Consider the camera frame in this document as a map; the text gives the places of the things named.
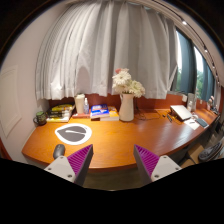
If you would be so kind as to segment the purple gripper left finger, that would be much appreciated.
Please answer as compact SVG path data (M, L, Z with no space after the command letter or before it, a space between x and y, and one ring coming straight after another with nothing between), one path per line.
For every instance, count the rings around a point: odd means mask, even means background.
M45 168L45 171L73 182L76 185L82 186L84 184L92 156L92 144L74 152L68 157L60 153L57 158Z

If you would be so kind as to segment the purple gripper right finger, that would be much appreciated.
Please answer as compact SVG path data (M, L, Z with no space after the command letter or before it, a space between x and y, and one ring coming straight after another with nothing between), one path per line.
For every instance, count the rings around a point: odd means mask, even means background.
M139 145L134 145L133 154L144 185L181 170L181 167L169 156L157 156Z

